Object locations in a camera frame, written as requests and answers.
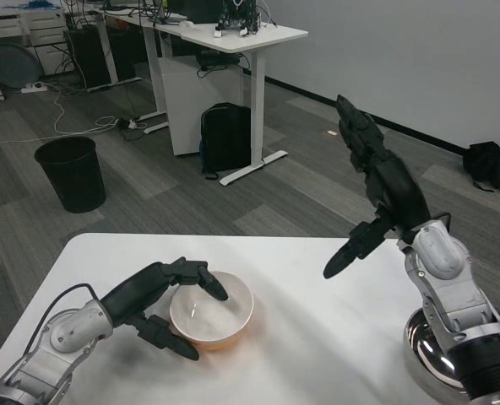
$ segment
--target drawer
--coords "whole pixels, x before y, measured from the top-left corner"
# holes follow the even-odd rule
[[[58,49],[49,45],[37,46],[35,48],[46,76],[55,73],[71,72],[73,70],[72,64],[70,64],[66,69],[63,69],[61,66],[61,63],[63,63],[64,60],[69,59],[69,56],[63,52],[68,49],[66,44],[57,44],[56,47]]]
[[[27,34],[29,31],[21,19],[0,19],[0,38]]]
[[[48,44],[58,44],[64,42],[64,31],[62,28],[48,28],[46,30],[35,30],[30,32],[30,41],[33,46],[41,46]]]
[[[43,30],[45,28],[66,26],[66,18],[61,11],[21,14],[21,18],[24,19],[29,30]]]

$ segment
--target black bag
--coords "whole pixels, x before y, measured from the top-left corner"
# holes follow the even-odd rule
[[[462,163],[465,170],[473,178],[474,185],[478,188],[481,186],[475,181],[488,182],[494,188],[500,188],[500,147],[496,143],[484,142],[470,145],[464,154]]]
[[[232,103],[217,104],[203,113],[199,153],[208,180],[217,180],[217,171],[250,165],[250,119],[249,108]]]

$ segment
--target gray carpet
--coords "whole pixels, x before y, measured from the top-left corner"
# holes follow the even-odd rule
[[[9,94],[0,102],[0,141],[52,136],[55,94]],[[61,129],[84,130],[100,116],[153,110],[146,81],[63,96]],[[199,157],[174,157],[169,129],[126,142],[118,130],[94,135],[107,201],[91,213],[65,212],[34,161],[34,143],[0,145],[0,347],[65,244],[84,232],[346,237],[373,218],[333,108],[268,85],[265,151],[288,158],[222,187],[201,176]],[[500,192],[476,190],[461,159],[384,129],[386,144],[416,175],[433,213],[450,211],[452,233],[475,257],[481,286],[500,307]]]

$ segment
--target white wall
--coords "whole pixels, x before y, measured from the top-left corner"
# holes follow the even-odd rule
[[[266,0],[308,30],[267,75],[467,147],[500,144],[500,0]]]

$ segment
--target black baseboard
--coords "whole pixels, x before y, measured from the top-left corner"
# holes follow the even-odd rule
[[[305,97],[308,97],[309,99],[319,101],[320,103],[324,103],[326,105],[331,105],[335,106],[335,101],[328,99],[327,97],[323,97],[322,95],[319,94],[314,94],[310,91],[304,90],[304,89],[299,89],[296,86],[292,86],[291,84],[280,82],[279,80],[276,80],[275,78],[270,78],[268,76],[265,77],[265,81],[267,83],[274,84],[278,87],[281,87],[282,89],[290,90],[294,93],[297,93],[299,95],[304,95]],[[413,137],[415,139],[419,139],[423,142],[430,143],[431,145],[438,146],[441,149],[448,150],[449,152],[453,152],[454,154],[459,154],[462,156],[464,152],[466,151],[465,148],[461,148],[460,146],[457,146],[453,143],[443,141],[442,139],[438,139],[435,137],[431,137],[430,135],[426,135],[425,133],[416,131],[415,129],[411,129],[408,127],[404,127],[403,125],[397,124],[396,122],[392,122],[389,120],[386,120],[382,118],[381,116],[374,116],[372,113],[368,113],[370,116],[374,119],[374,121],[378,125],[382,125],[384,127],[390,128],[394,131],[401,132],[405,135],[408,135],[409,137]]]

